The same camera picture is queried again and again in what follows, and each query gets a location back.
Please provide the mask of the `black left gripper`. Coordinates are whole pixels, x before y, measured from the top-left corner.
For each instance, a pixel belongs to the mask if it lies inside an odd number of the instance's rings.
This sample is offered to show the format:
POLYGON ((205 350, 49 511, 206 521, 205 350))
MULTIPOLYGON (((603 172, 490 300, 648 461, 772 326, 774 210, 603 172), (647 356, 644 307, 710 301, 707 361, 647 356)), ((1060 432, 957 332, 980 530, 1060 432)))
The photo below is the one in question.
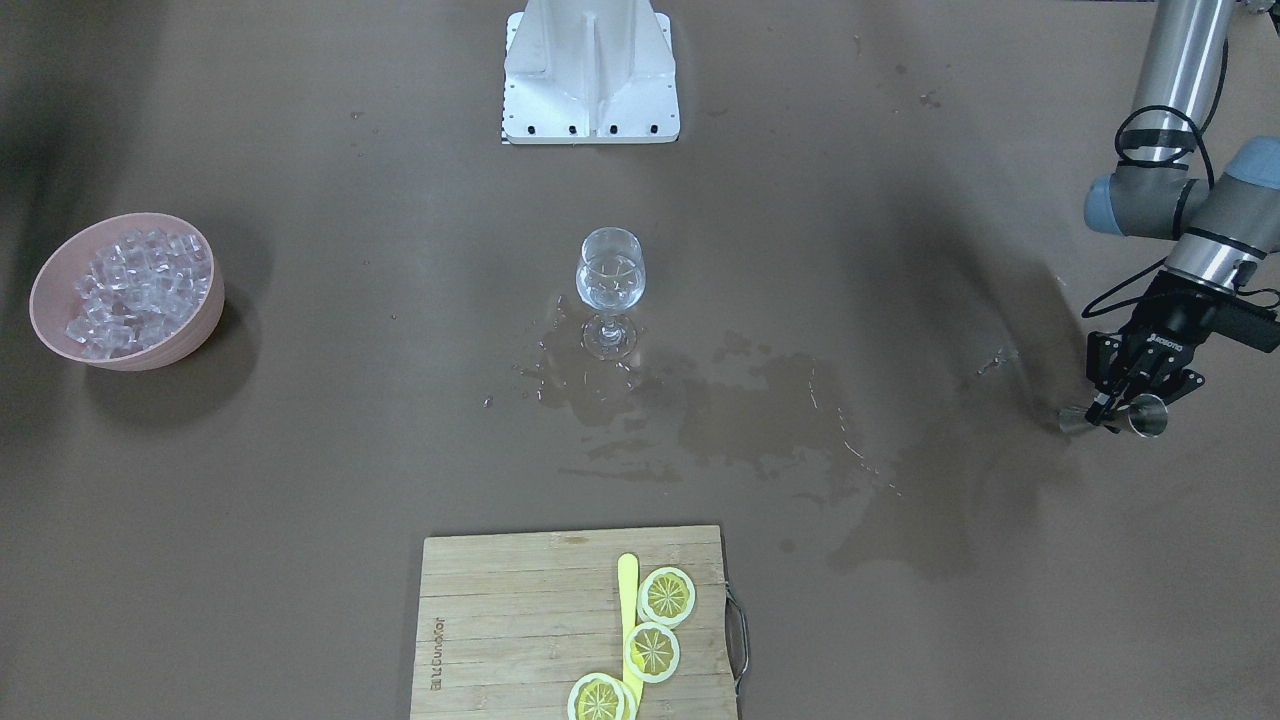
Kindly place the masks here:
POLYGON ((1170 272, 1157 273, 1140 297, 1111 309, 1129 305, 1132 316, 1119 331, 1087 336, 1085 377, 1096 396, 1085 419, 1092 425, 1102 425, 1138 395, 1156 395, 1170 409, 1203 387, 1204 377, 1190 365, 1213 334, 1266 354, 1279 345, 1275 309, 1170 272))

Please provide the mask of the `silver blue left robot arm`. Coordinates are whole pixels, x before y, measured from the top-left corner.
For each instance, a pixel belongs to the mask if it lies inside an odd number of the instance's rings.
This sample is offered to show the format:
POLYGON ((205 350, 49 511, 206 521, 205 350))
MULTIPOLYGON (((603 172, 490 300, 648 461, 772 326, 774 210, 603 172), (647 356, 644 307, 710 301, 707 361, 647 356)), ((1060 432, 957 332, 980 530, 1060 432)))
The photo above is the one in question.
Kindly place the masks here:
POLYGON ((1139 272, 1148 286, 1105 292, 1084 316, 1129 309, 1115 332, 1093 332, 1085 375, 1094 398, 1082 420, 1114 434, 1161 434, 1169 406, 1198 389, 1196 350, 1213 336, 1270 354, 1277 305, 1258 305, 1249 283, 1277 255, 1277 138, 1245 142, 1215 170, 1204 142, 1229 60, 1234 1, 1160 1, 1132 110, 1114 136, 1115 169, 1084 204, 1096 232, 1169 240, 1167 256, 1139 272))

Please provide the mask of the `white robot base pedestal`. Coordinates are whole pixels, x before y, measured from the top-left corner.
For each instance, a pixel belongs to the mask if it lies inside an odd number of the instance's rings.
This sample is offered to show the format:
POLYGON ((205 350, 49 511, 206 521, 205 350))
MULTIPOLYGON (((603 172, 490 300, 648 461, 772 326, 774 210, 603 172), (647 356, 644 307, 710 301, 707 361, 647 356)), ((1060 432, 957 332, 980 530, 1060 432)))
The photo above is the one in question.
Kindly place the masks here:
POLYGON ((504 41, 503 142, 678 140, 673 26, 652 3, 529 1, 504 41))

